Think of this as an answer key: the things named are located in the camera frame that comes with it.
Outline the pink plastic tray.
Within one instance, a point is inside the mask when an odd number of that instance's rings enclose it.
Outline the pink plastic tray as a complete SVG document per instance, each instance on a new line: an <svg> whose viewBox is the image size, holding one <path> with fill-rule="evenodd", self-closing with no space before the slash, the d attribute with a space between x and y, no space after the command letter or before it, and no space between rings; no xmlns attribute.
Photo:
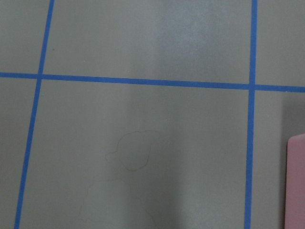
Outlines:
<svg viewBox="0 0 305 229"><path fill-rule="evenodd" d="M305 227L305 135L287 143L285 228Z"/></svg>

